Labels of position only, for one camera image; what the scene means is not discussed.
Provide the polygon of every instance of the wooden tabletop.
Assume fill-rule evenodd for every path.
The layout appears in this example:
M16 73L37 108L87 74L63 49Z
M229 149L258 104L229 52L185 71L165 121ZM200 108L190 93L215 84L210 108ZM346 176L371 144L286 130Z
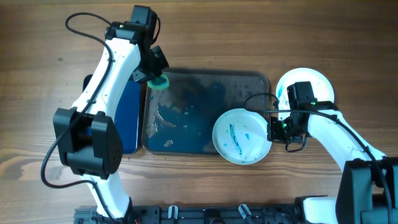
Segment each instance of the wooden tabletop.
M265 1L151 3L162 19L157 44L171 67L263 73L272 84L297 67L331 81L336 104L374 147L398 156L398 2ZM103 46L67 31L65 19L93 12L126 21L133 4L0 6L0 223L70 223L95 205L87 186L54 190L40 166L55 140L52 118L69 108ZM78 17L71 26L104 36L106 24ZM273 144L250 166L218 156L163 156L140 149L119 168L134 205L293 202L336 195L341 171L314 139L289 154ZM55 151L47 178L78 180Z

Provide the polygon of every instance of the white plate with blue mark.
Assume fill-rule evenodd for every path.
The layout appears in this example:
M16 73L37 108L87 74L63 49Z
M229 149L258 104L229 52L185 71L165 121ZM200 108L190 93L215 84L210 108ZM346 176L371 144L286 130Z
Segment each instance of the white plate with blue mark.
M230 162L241 165L258 162L271 148L267 121L258 113L242 108L227 111L214 125L213 143Z
M280 78L276 86L276 96L279 99L278 108L280 110L290 110L287 87L296 82L311 82L313 94L318 101L335 102L335 93L329 80L320 72L311 68L295 68L288 71ZM284 120L290 113L279 113L279 120Z

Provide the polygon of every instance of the dark rectangular tray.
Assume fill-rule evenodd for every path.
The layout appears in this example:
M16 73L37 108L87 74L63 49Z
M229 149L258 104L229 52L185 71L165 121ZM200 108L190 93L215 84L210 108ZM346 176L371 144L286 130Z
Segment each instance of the dark rectangular tray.
M147 88L142 124L142 146L154 153L217 154L211 136L216 120L243 108L250 95L269 91L259 72L168 68L164 75L168 89Z

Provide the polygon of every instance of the green sponge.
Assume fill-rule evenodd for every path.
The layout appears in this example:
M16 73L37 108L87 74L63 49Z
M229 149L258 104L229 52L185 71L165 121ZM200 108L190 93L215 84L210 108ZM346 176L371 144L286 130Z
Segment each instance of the green sponge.
M149 81L148 87L153 90L165 90L169 87L169 79L167 76L161 75Z

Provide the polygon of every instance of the robotic arm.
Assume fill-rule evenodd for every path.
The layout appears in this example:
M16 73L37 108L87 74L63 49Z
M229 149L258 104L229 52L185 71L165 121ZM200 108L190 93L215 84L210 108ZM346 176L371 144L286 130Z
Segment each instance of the robotic arm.
M157 38L157 35L154 38L156 21L159 19L149 7L135 6L129 22L113 22L106 29L105 37L114 60L94 103L71 128L71 122L87 105L105 73L109 63L106 49L83 94L70 110L59 108L53 118L57 138L68 131L58 144L62 164L69 166L83 180L96 182L99 187L102 196L97 195L92 187L90 190L97 203L93 213L103 217L101 222L112 223L107 210L117 223L139 223L117 172L123 144L113 119L127 81L145 83L154 80L169 66L160 47L150 48ZM386 201L371 191L373 182L378 187L385 188L385 185L383 178L377 175L376 163L372 163L374 159L369 156L370 152L375 160L379 160L377 165L387 170L385 177L392 195L393 221L398 222L398 196L395 194L398 181L394 173L398 170L397 160L384 157L385 154L370 146L347 124L332 102L318 102L310 82L294 83L287 90L291 114L283 121L270 117L268 141L283 143L287 149L292 142L303 143L304 147L308 137L313 137L322 143L343 170L338 197L305 198L299 203L303 216L301 221L386 223ZM243 217L246 219L250 212L247 206L245 210ZM175 212L176 209L169 210L169 217L178 218Z

